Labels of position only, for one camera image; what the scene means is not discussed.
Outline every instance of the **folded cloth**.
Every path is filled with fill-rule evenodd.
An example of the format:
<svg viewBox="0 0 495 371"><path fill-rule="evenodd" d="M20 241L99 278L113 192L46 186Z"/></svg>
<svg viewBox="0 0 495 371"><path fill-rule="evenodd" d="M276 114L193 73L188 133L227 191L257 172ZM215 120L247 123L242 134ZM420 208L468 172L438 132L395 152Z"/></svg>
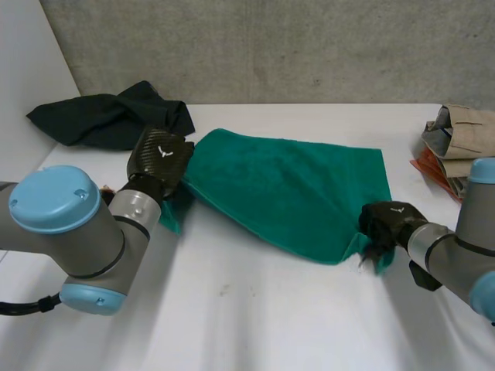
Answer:
<svg viewBox="0 0 495 371"><path fill-rule="evenodd" d="M148 81L119 95L77 97L36 107L27 117L63 145L129 150L145 125L186 136L194 125L184 102L162 99Z"/></svg>
<svg viewBox="0 0 495 371"><path fill-rule="evenodd" d="M441 159L495 156L495 112L444 105L422 139Z"/></svg>
<svg viewBox="0 0 495 371"><path fill-rule="evenodd" d="M338 264L363 252L367 203L391 199L381 151L218 129L196 145L183 183L198 199L290 253ZM161 222L177 230L174 206ZM380 272L393 252L376 266Z"/></svg>

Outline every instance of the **gray concrete wall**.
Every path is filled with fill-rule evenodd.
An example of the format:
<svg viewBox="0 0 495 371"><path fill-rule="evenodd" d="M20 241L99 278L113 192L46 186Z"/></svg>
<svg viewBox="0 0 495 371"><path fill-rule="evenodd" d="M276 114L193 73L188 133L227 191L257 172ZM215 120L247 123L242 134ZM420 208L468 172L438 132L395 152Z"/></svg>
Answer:
<svg viewBox="0 0 495 371"><path fill-rule="evenodd" d="M82 94L495 109L494 0L42 0Z"/></svg>

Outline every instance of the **white table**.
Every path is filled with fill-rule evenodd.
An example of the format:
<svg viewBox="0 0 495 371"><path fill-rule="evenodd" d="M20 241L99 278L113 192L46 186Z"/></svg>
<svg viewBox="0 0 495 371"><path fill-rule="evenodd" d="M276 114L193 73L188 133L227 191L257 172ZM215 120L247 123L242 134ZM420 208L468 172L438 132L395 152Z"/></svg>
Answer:
<svg viewBox="0 0 495 371"><path fill-rule="evenodd" d="M201 139L240 134L381 148L395 199L455 227L459 206L408 161L433 104L190 106ZM99 185L124 185L129 153L58 145L43 163L76 165ZM492 370L495 328L458 298L415 286L398 250L384 277L351 257L310 263L196 203L180 238L159 226L123 310L112 318L60 305L0 318L0 369ZM60 289L47 257L9 252L0 298Z"/></svg>

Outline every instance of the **green towel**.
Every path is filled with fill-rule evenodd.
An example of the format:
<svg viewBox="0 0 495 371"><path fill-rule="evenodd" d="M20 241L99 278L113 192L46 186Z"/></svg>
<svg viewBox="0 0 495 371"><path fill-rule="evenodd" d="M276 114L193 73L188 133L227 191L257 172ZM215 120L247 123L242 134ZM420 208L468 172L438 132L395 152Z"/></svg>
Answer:
<svg viewBox="0 0 495 371"><path fill-rule="evenodd" d="M194 151L183 184L261 239L300 257L338 264L361 253L361 207L391 199L381 151L285 139L254 138L223 129ZM179 232L183 202L163 206L161 222ZM393 260L382 258L382 272Z"/></svg>

